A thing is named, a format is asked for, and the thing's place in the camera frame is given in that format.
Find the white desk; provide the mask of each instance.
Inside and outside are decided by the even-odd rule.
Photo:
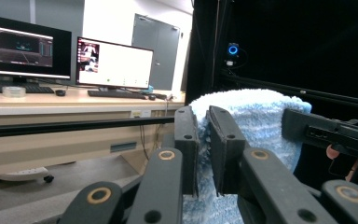
[[[89,97],[86,89],[76,88],[67,90],[64,97],[27,94],[23,98],[7,98],[0,94],[0,125],[128,119],[132,110],[150,110],[152,117],[173,116],[176,109],[184,106],[184,100],[183,94],[176,95],[168,103],[159,99],[149,101]],[[146,150],[152,150],[160,141],[162,133],[172,132],[173,124],[162,125],[159,129],[157,125],[145,126]],[[97,158],[111,153],[112,145],[133,142],[136,142],[136,148],[123,152],[122,156],[142,173],[145,155],[138,126],[0,137],[0,174]]]

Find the gray door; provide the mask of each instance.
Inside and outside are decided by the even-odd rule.
[[[154,51],[150,85],[156,90],[172,89],[180,29],[135,14],[132,45]]]

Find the light blue towel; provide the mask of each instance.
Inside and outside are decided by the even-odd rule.
[[[292,172],[298,162],[301,144],[282,138],[282,114],[285,108],[310,113],[311,105],[297,97],[284,96],[270,90],[225,91],[207,94],[192,102],[198,120],[200,154],[197,167],[199,198],[186,195],[183,223],[243,223],[236,195],[216,197],[208,137],[206,111],[210,105],[231,113],[251,147],[262,147],[276,153]]]

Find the floor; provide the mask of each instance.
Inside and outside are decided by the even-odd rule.
[[[98,181],[124,186],[138,173],[118,154],[49,166],[51,183],[0,181],[0,224],[56,223],[79,191]]]

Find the white wall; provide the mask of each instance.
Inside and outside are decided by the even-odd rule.
[[[190,38],[192,16],[152,0],[86,0],[83,36],[131,45],[135,13],[147,15],[181,29],[172,92],[179,92]]]

